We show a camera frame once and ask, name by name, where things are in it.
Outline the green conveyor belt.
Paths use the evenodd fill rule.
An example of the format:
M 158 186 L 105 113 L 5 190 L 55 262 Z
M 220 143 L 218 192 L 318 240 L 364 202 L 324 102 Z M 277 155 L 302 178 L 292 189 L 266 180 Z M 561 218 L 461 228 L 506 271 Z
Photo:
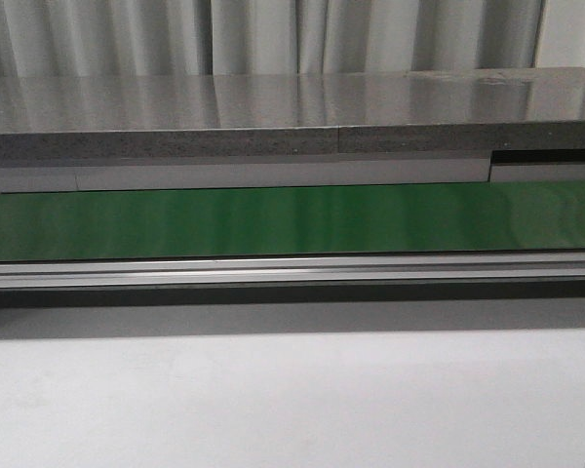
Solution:
M 0 194 L 0 262 L 585 249 L 585 181 Z

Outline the white curtain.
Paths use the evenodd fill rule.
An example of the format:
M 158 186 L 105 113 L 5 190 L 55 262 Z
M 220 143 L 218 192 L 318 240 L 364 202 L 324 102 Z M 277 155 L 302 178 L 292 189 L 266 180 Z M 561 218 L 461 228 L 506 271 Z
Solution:
M 585 67 L 585 1 L 0 1 L 0 76 Z

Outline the aluminium conveyor frame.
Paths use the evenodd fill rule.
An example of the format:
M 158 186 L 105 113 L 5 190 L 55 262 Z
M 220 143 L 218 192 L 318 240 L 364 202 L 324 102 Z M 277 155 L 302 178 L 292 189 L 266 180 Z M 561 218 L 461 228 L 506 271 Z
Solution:
M 0 308 L 585 295 L 585 251 L 0 263 Z

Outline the grey stone counter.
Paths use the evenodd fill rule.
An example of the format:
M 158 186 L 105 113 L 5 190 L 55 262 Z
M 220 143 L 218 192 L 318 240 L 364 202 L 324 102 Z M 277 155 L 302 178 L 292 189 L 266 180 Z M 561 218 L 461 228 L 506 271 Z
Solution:
M 0 78 L 0 193 L 585 180 L 585 68 Z

